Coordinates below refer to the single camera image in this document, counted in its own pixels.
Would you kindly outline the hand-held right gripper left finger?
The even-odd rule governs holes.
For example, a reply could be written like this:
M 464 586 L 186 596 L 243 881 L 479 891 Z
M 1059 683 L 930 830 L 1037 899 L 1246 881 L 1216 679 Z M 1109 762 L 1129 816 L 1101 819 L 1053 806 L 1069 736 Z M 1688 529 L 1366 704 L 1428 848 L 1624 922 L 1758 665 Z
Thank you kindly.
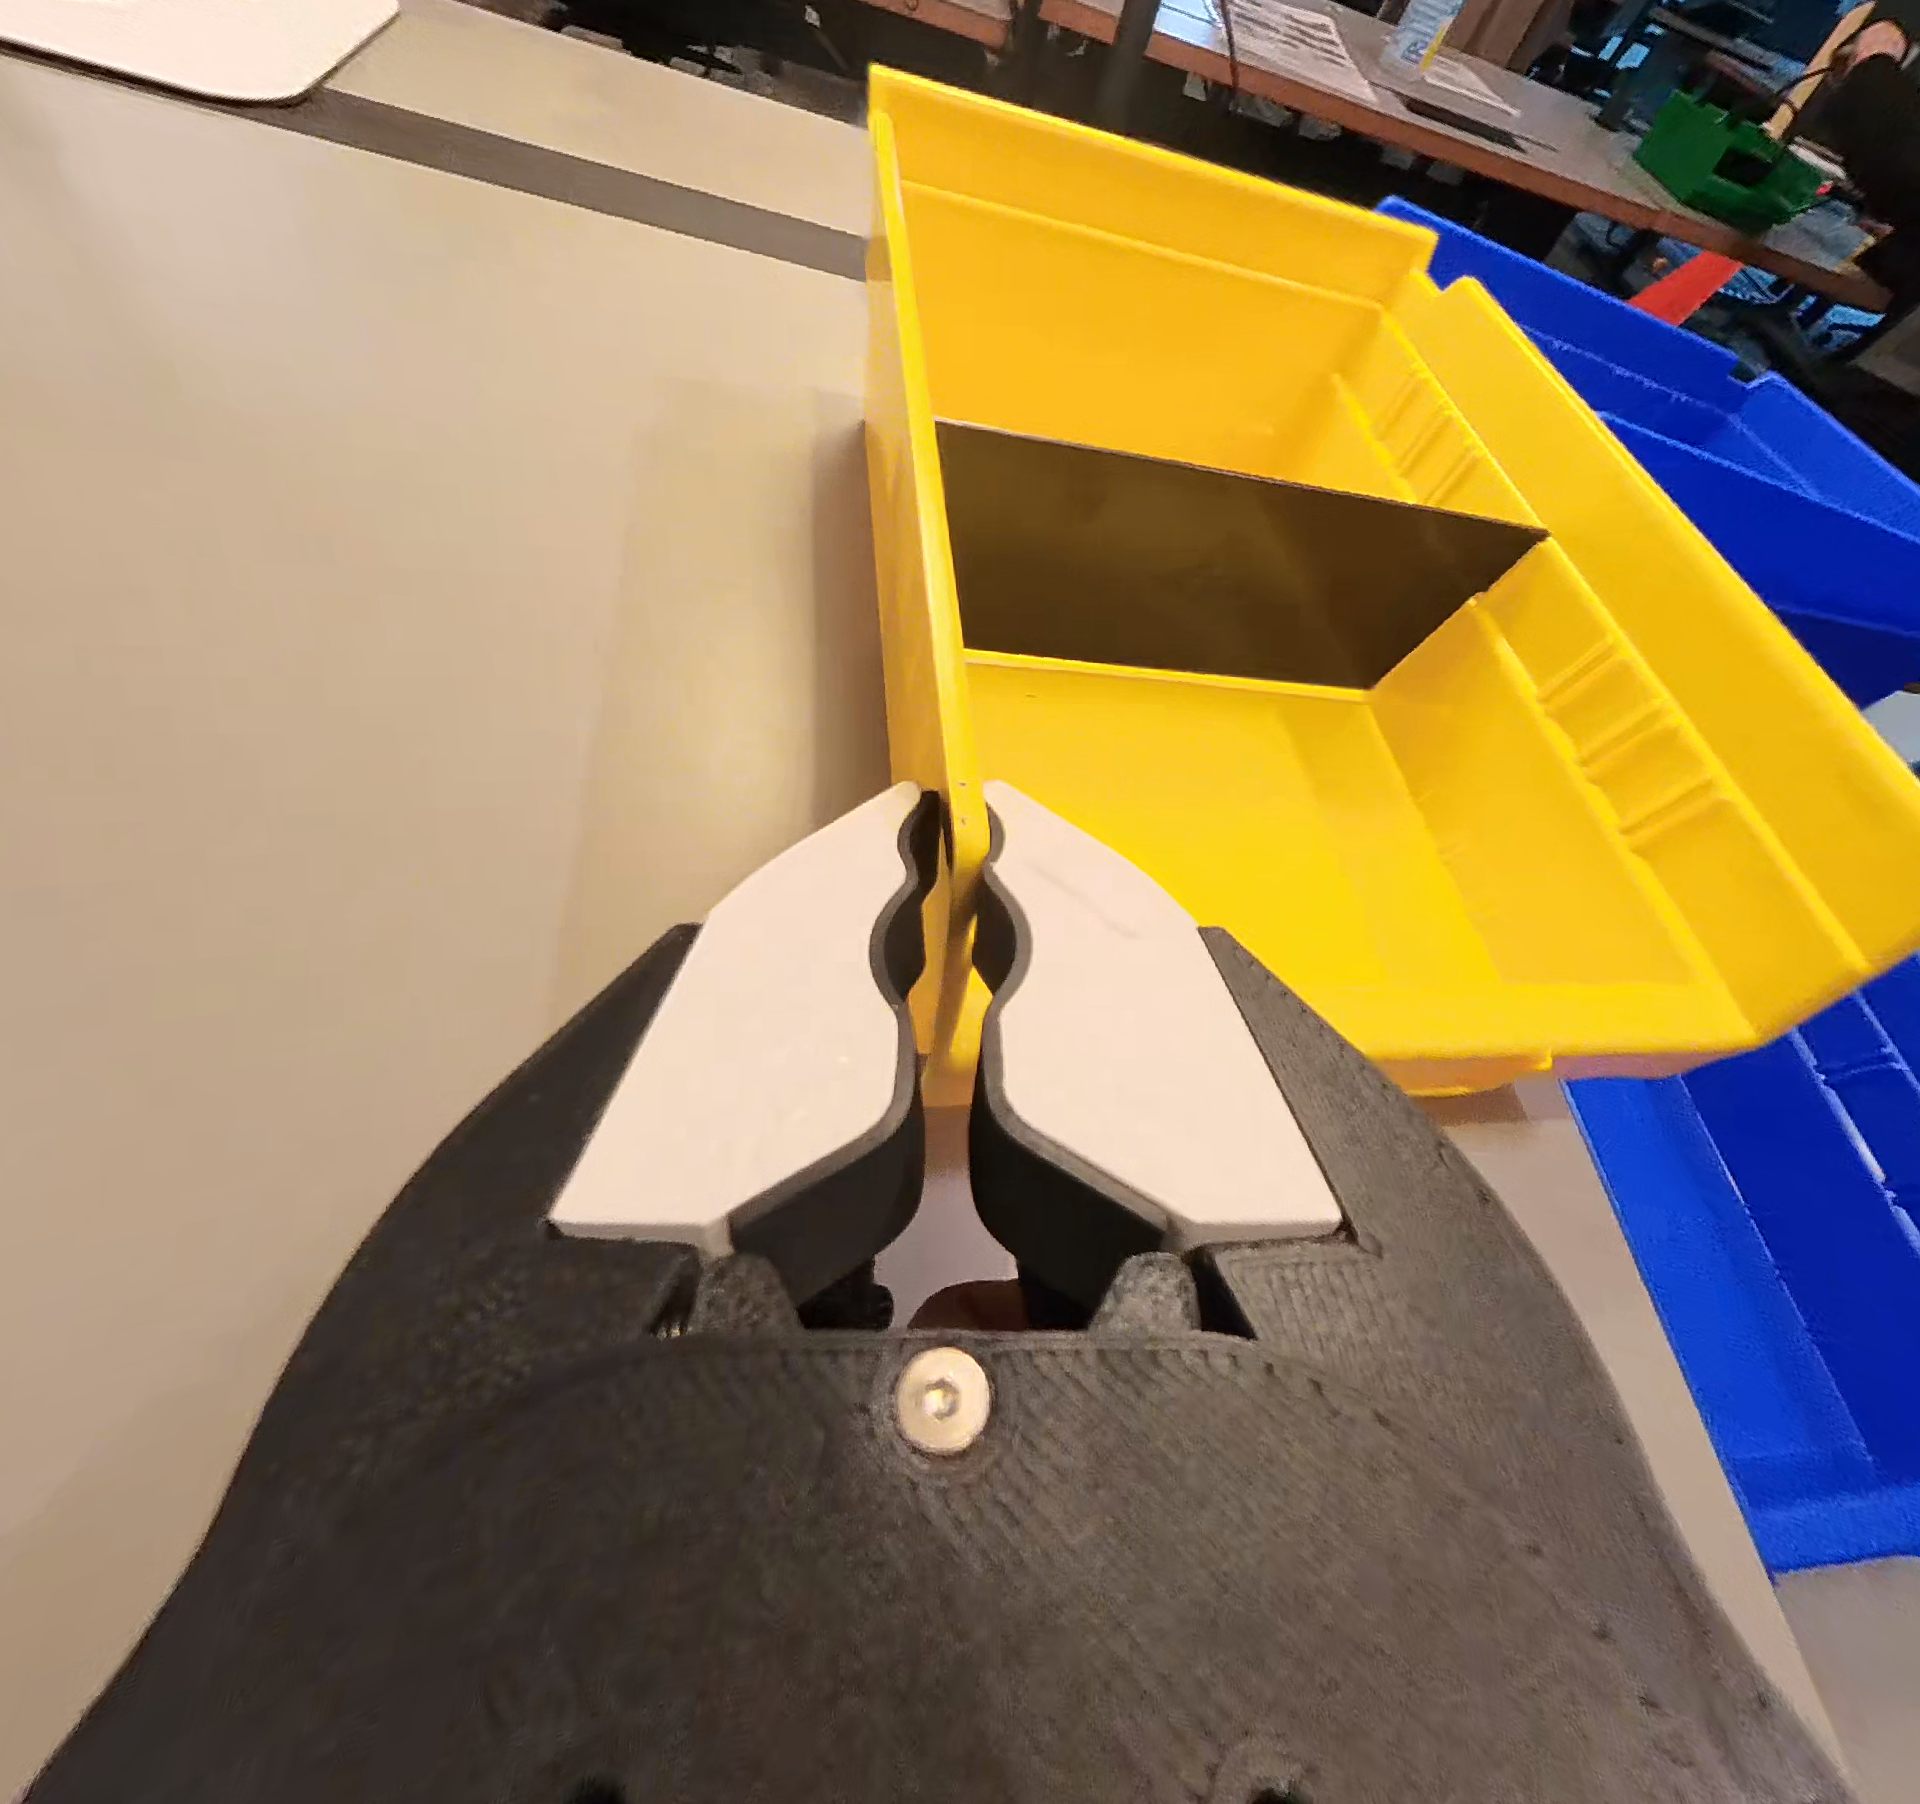
M 899 1237 L 925 1187 L 910 993 L 942 798 L 896 784 L 695 928 L 548 1210 L 578 1241 L 763 1260 L 803 1307 Z

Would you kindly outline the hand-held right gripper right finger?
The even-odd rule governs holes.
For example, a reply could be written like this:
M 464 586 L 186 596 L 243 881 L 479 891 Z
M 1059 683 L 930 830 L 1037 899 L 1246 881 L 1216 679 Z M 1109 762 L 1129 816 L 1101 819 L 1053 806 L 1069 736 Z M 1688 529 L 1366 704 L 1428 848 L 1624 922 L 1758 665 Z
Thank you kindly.
M 988 784 L 972 1206 L 1091 1316 L 1141 1254 L 1329 1241 L 1346 1215 L 1201 927 L 1131 859 Z

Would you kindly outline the blue plastic storage bin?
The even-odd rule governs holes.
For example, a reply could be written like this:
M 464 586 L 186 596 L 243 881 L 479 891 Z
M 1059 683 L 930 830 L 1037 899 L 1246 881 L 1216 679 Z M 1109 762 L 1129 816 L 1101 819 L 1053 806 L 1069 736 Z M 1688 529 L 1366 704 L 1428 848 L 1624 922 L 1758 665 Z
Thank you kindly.
M 1916 683 L 1916 483 L 1784 376 L 1425 208 L 1861 708 Z M 1564 1089 L 1774 1574 L 1918 1557 L 1916 957 L 1753 1054 Z

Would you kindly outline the yellow plastic storage bin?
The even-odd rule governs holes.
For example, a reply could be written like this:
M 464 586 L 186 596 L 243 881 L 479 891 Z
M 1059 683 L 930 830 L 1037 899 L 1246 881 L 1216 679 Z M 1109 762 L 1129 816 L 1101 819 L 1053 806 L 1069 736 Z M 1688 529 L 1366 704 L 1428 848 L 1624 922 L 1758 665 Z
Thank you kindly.
M 988 784 L 1226 928 L 1419 1094 L 1662 1077 L 1916 954 L 1916 778 L 1435 233 L 896 71 L 867 451 L 898 778 L 946 801 L 915 1016 L 960 1102 Z M 1501 521 L 1367 690 L 972 650 L 938 422 Z

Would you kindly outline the black bin divider plate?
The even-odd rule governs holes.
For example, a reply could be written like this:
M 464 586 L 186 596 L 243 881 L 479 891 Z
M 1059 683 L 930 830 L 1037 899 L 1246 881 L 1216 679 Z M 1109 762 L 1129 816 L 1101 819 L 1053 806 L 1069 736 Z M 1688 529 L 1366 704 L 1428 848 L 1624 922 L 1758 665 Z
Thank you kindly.
M 1435 505 L 936 425 L 979 653 L 1367 690 L 1546 539 Z

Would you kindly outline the black tape strip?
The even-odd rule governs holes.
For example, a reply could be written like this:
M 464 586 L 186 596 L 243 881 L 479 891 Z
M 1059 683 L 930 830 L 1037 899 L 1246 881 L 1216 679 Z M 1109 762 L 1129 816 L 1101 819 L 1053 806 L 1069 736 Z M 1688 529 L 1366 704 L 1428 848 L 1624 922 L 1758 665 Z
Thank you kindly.
M 616 161 L 548 150 L 521 137 L 481 130 L 331 87 L 290 106 L 256 108 L 254 118 L 373 157 L 582 208 L 744 256 L 765 256 L 832 278 L 867 281 L 865 233 L 824 227 Z

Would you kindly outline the red orange object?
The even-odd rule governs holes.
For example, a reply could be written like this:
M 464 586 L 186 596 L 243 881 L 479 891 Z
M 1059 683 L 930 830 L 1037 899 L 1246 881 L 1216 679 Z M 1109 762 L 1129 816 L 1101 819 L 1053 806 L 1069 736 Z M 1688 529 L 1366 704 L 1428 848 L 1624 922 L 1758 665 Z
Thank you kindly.
M 1725 290 L 1744 267 L 1738 256 L 1697 251 L 1649 281 L 1628 300 L 1657 321 L 1679 327 Z

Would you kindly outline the wooden workbench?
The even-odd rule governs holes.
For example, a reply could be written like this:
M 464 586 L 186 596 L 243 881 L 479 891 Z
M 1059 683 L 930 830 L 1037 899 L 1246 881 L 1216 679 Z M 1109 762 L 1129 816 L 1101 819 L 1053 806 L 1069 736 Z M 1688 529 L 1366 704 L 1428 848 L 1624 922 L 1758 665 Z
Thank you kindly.
M 1325 0 L 1269 2 L 1329 16 L 1343 31 L 1370 94 L 1362 98 L 1345 84 L 1301 78 L 1293 57 L 1273 57 L 1260 42 L 1228 42 L 1206 0 L 1162 0 L 1146 57 L 1413 157 L 1451 163 L 1548 208 L 1595 213 L 1633 233 L 1728 256 L 1830 304 L 1867 311 L 1884 311 L 1889 304 L 1884 287 L 1850 257 L 1830 256 L 1806 219 L 1750 235 L 1684 208 L 1633 161 L 1631 138 L 1605 130 L 1574 98 L 1510 73 L 1489 73 L 1489 83 L 1519 103 L 1519 113 L 1506 120 L 1510 140 L 1494 140 L 1461 129 L 1461 109 L 1430 109 L 1432 100 L 1423 92 L 1416 92 L 1413 101 L 1404 100 L 1402 87 L 1379 71 L 1382 23 Z

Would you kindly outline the printed paper sheets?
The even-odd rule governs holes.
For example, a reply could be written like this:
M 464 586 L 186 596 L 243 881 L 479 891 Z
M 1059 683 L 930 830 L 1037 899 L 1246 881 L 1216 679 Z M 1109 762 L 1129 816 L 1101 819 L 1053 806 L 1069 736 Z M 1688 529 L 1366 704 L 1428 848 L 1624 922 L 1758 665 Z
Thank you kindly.
M 1261 71 L 1311 84 L 1358 106 L 1377 92 L 1325 0 L 1198 0 L 1210 42 L 1240 71 Z

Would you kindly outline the green plastic bin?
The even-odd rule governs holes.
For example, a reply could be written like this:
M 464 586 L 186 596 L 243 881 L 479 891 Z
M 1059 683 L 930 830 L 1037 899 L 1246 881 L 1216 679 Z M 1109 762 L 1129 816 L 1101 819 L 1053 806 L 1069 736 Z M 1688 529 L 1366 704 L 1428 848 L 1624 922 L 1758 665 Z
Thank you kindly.
M 1677 205 L 1738 233 L 1781 229 L 1835 184 L 1835 177 L 1753 118 L 1672 88 L 1639 137 L 1631 161 Z

